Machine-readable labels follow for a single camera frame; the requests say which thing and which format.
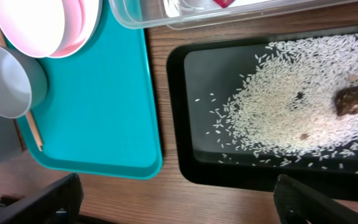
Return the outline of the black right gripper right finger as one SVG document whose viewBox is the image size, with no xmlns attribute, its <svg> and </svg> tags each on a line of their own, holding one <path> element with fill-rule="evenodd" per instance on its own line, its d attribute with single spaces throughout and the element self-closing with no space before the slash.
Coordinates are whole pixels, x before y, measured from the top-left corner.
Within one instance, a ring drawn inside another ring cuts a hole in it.
<svg viewBox="0 0 358 224">
<path fill-rule="evenodd" d="M 358 224 L 358 213 L 287 176 L 278 176 L 273 200 L 281 224 Z"/>
</svg>

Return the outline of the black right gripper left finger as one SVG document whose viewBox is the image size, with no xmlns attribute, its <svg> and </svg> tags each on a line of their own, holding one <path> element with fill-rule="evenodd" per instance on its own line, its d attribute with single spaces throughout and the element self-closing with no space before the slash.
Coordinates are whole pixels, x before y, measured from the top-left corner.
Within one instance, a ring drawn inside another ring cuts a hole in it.
<svg viewBox="0 0 358 224">
<path fill-rule="evenodd" d="M 80 177 L 72 173 L 1 209 L 0 224 L 76 223 L 82 200 Z"/>
</svg>

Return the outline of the white rice pile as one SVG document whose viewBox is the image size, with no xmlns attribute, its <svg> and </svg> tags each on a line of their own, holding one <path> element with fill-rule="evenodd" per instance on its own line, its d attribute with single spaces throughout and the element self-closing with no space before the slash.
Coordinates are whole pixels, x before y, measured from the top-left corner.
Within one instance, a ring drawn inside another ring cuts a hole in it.
<svg viewBox="0 0 358 224">
<path fill-rule="evenodd" d="M 358 86 L 358 35 L 275 41 L 275 55 L 256 65 L 224 105 L 234 138 L 256 152 L 324 157 L 358 151 L 358 114 L 338 116 L 334 97 Z"/>
</svg>

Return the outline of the brown food scrap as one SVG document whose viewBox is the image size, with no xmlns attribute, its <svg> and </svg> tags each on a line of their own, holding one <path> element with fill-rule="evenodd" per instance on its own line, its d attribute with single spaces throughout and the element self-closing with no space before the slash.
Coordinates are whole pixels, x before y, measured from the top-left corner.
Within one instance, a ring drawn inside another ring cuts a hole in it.
<svg viewBox="0 0 358 224">
<path fill-rule="evenodd" d="M 334 97 L 334 105 L 338 116 L 358 114 L 358 86 L 338 91 Z"/>
</svg>

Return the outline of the pink bowl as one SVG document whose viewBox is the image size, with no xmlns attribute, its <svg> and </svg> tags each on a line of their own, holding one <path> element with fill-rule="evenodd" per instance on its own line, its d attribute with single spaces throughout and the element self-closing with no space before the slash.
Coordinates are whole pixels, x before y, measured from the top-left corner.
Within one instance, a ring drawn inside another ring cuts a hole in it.
<svg viewBox="0 0 358 224">
<path fill-rule="evenodd" d="M 0 28 L 9 42 L 33 58 L 73 44 L 82 26 L 79 0 L 0 0 Z"/>
</svg>

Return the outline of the red snack wrapper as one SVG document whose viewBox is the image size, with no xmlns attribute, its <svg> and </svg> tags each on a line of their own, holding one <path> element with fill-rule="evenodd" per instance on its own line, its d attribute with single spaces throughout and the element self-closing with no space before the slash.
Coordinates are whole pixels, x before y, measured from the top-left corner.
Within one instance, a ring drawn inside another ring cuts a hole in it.
<svg viewBox="0 0 358 224">
<path fill-rule="evenodd" d="M 234 2 L 234 0 L 213 0 L 213 1 L 221 8 L 227 8 Z"/>
</svg>

